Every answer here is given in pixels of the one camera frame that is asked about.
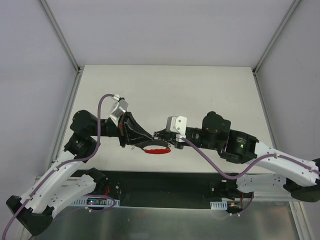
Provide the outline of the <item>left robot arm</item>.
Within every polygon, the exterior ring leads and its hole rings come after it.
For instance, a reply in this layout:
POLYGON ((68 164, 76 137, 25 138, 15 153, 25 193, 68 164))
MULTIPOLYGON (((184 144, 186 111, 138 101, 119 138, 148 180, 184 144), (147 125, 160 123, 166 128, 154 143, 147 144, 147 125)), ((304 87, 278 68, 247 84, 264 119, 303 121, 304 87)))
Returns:
POLYGON ((84 195, 108 197, 106 176, 96 168, 87 170, 74 184, 62 184, 98 152, 101 137, 118 138, 121 147, 151 143, 154 137, 133 118, 131 112, 102 119, 86 110, 78 111, 70 126, 73 131, 64 150, 48 171, 22 196, 12 195, 6 205, 23 227, 35 237, 42 234, 56 216, 84 195))

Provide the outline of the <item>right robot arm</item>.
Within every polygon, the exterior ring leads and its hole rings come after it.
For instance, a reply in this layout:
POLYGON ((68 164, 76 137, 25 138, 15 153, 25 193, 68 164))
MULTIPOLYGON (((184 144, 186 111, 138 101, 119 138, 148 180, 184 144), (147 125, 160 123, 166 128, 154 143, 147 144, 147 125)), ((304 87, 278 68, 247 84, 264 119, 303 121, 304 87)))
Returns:
POLYGON ((320 200, 320 161, 305 160, 272 148, 255 136, 231 129, 231 122, 214 111, 202 120, 201 128, 188 127, 187 118, 170 116, 166 127, 154 136, 174 145, 197 151, 220 175, 230 179, 225 192, 230 197, 241 193, 288 193, 293 199, 315 203, 320 200), (217 151, 229 163, 245 164, 237 175, 228 175, 203 153, 217 151))

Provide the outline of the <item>red keyring tag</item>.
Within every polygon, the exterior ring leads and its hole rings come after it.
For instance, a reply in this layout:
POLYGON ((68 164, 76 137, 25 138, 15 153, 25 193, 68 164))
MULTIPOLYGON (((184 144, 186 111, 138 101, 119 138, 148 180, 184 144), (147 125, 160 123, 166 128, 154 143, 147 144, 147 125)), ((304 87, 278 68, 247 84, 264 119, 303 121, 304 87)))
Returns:
POLYGON ((163 155, 168 154, 171 152, 170 148, 158 148, 158 149, 144 149, 143 150, 146 154, 152 154, 152 155, 163 155))

